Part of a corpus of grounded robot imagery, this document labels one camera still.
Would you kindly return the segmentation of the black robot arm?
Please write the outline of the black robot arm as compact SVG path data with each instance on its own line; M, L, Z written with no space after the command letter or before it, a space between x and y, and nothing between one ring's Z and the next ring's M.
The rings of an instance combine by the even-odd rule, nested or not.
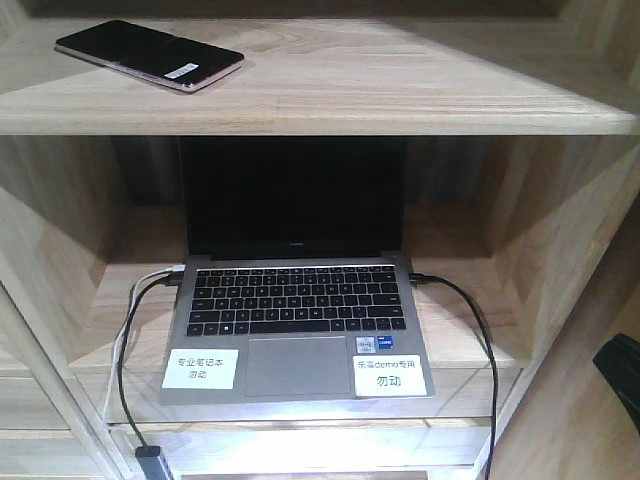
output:
M625 334L616 334L596 353L593 364L639 431L639 342Z

